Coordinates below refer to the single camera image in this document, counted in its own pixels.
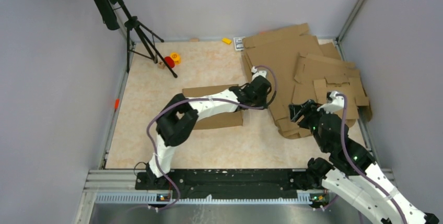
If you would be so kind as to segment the cardboard box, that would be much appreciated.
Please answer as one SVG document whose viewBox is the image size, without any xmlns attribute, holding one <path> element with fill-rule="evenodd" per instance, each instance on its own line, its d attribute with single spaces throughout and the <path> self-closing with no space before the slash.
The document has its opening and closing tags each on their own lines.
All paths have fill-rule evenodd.
<svg viewBox="0 0 443 224">
<path fill-rule="evenodd" d="M 218 86 L 184 88 L 182 89 L 182 93 L 186 98 L 216 96 L 218 98 L 233 100 L 233 98 L 225 92 L 228 88 L 233 86 L 233 84 L 228 84 Z M 197 120 L 194 127 L 195 130 L 217 129 L 243 125 L 243 115 L 241 111 L 226 111 L 227 109 L 236 109 L 236 105 L 219 101 L 215 101 L 213 105 L 215 105 L 216 107 L 209 109 L 205 108 L 203 112 L 199 114 L 199 119 Z"/>
</svg>

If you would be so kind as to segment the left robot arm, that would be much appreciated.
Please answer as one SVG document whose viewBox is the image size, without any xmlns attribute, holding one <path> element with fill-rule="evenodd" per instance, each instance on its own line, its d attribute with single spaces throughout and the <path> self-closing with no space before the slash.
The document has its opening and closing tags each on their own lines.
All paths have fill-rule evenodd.
<svg viewBox="0 0 443 224">
<path fill-rule="evenodd" d="M 155 189 L 165 187 L 175 149 L 189 138 L 197 122 L 219 114 L 264 110 L 269 106 L 267 97 L 271 90 L 270 81 L 258 75 L 243 86 L 231 86 L 212 95 L 193 98 L 182 93 L 175 95 L 148 124 L 156 127 L 156 135 L 146 130 L 154 148 L 146 166 L 148 183 Z"/>
</svg>

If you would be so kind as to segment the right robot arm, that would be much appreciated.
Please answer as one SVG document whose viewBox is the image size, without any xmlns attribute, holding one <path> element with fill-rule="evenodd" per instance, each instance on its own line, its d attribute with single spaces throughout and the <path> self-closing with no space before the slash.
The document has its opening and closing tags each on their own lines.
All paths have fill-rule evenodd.
<svg viewBox="0 0 443 224">
<path fill-rule="evenodd" d="M 348 136 L 345 120 L 331 113 L 333 103 L 308 100 L 288 106 L 290 120 L 313 135 L 327 160 L 308 162 L 303 187 L 324 188 L 347 201 L 372 223 L 439 223 L 416 208 L 386 177 L 374 156 Z"/>
</svg>

